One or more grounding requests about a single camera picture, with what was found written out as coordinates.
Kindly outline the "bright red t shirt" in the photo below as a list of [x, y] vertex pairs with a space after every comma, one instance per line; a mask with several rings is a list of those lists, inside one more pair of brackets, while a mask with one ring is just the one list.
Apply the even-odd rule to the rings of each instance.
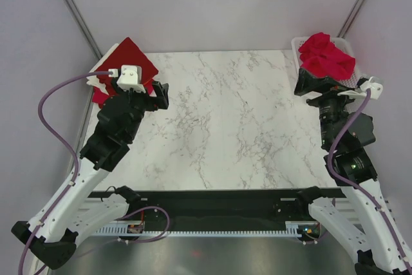
[[302, 67], [318, 78], [347, 80], [355, 69], [355, 58], [344, 53], [325, 33], [313, 34], [298, 49]]

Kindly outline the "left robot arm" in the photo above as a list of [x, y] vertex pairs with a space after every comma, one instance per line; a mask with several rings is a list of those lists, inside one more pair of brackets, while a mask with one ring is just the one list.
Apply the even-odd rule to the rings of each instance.
[[94, 133], [75, 156], [75, 168], [51, 200], [29, 221], [18, 221], [12, 233], [44, 266], [62, 267], [77, 247], [94, 232], [114, 220], [134, 219], [141, 212], [139, 195], [127, 186], [80, 214], [79, 207], [129, 151], [147, 111], [169, 107], [169, 85], [152, 83], [154, 96], [146, 90], [123, 90], [108, 98], [97, 114]]

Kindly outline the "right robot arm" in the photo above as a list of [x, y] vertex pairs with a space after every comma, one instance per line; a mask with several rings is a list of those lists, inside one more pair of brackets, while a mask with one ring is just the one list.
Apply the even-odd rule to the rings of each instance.
[[373, 119], [363, 112], [377, 100], [383, 85], [375, 77], [361, 78], [347, 87], [331, 77], [318, 78], [299, 69], [294, 93], [318, 108], [321, 147], [329, 175], [353, 207], [361, 227], [345, 218], [321, 190], [310, 187], [299, 192], [295, 212], [313, 218], [351, 257], [357, 274], [411, 274], [411, 249], [400, 233], [384, 199], [377, 172], [365, 151], [376, 141]]

